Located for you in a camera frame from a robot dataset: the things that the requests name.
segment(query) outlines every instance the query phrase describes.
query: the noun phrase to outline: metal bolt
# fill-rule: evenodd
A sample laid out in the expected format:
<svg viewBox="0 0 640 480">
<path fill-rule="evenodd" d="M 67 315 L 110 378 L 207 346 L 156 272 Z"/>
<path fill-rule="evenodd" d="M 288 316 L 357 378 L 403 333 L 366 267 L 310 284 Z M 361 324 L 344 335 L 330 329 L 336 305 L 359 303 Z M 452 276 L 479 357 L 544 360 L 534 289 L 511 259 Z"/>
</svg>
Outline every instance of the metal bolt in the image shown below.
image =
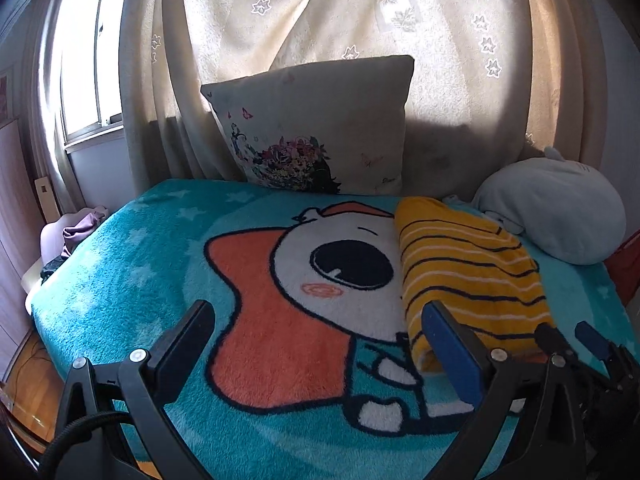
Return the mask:
<svg viewBox="0 0 640 480">
<path fill-rule="evenodd" d="M 73 363 L 71 363 L 72 367 L 75 368 L 76 370 L 79 370 L 85 364 L 86 364 L 86 358 L 84 358 L 84 357 L 79 357 L 79 358 L 75 359 L 73 361 Z"/>
<path fill-rule="evenodd" d="M 135 363 L 139 363 L 140 361 L 143 361 L 145 357 L 146 357 L 146 351 L 143 350 L 142 348 L 138 348 L 137 350 L 134 350 L 129 354 L 129 360 Z"/>
<path fill-rule="evenodd" d="M 499 363 L 503 363 L 507 360 L 509 354 L 507 354 L 506 350 L 502 348 L 494 348 L 491 350 L 491 359 L 494 361 L 498 361 Z"/>
<path fill-rule="evenodd" d="M 564 357 L 562 357 L 561 355 L 553 354 L 551 356 L 551 364 L 553 366 L 557 366 L 558 368 L 563 368 L 564 365 L 566 364 L 566 361 L 564 360 Z"/>
</svg>

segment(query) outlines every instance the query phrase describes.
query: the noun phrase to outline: pillow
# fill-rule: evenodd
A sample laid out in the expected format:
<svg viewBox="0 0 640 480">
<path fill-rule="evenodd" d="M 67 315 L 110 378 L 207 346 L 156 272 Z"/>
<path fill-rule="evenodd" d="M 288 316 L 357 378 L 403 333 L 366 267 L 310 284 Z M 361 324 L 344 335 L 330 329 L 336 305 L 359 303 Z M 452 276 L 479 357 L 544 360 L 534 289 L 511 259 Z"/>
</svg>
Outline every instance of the pillow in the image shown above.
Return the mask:
<svg viewBox="0 0 640 480">
<path fill-rule="evenodd" d="M 545 154 L 492 174 L 476 192 L 473 207 L 559 260 L 602 262 L 625 235 L 619 194 L 595 168 L 564 160 L 553 149 Z"/>
<path fill-rule="evenodd" d="M 249 182 L 398 194 L 410 56 L 292 66 L 201 88 Z"/>
</svg>

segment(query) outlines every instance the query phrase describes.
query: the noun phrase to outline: curtain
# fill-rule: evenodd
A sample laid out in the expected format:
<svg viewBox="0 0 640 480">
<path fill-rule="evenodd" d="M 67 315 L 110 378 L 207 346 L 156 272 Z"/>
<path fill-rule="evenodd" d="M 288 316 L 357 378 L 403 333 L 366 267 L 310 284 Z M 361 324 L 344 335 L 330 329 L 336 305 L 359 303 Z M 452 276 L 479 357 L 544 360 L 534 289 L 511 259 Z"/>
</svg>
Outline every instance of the curtain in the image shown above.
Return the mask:
<svg viewBox="0 0 640 480">
<path fill-rule="evenodd" d="M 403 193 L 469 199 L 555 145 L 598 166 L 606 120 L 590 0 L 125 0 L 120 85 L 136 188 L 241 179 L 202 83 L 411 54 Z"/>
<path fill-rule="evenodd" d="M 62 213 L 85 207 L 66 156 L 60 115 L 60 46 L 54 41 L 62 0 L 32 0 L 22 66 L 22 110 L 36 178 L 48 176 Z"/>
</svg>

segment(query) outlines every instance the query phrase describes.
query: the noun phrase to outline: bed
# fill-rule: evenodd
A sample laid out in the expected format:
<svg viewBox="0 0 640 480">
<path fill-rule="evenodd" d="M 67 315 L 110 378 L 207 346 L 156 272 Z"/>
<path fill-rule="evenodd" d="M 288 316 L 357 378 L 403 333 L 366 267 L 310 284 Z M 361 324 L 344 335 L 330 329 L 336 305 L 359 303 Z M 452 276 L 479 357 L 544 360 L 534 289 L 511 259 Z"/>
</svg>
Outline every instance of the bed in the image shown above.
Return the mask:
<svg viewBox="0 0 640 480">
<path fill-rule="evenodd" d="M 64 377 L 78 356 L 100 364 L 149 348 L 194 300 L 210 301 L 215 332 L 166 411 L 214 478 L 421 479 L 471 408 L 442 373 L 412 368 L 397 202 L 167 180 L 43 284 L 32 300 L 38 332 Z M 523 244 L 581 359 L 599 367 L 573 336 L 582 320 L 637 355 L 603 265 L 574 267 Z M 383 409 L 393 403 L 395 426 Z M 481 475 L 515 424 L 509 417 Z"/>
</svg>

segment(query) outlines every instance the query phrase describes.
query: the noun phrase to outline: fabric fold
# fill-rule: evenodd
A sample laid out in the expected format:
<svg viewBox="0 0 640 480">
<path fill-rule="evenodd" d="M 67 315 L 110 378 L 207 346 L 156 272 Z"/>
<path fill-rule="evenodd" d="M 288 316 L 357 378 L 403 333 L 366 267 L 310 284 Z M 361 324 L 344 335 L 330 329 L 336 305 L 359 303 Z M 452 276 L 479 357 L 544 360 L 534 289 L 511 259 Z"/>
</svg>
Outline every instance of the fabric fold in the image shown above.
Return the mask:
<svg viewBox="0 0 640 480">
<path fill-rule="evenodd" d="M 518 238 L 498 224 L 437 200 L 411 197 L 396 210 L 402 263 L 402 303 L 414 364 L 436 358 L 422 330 L 422 308 L 441 301 L 489 349 L 517 356 L 539 351 L 534 330 L 554 321 L 540 267 Z"/>
</svg>

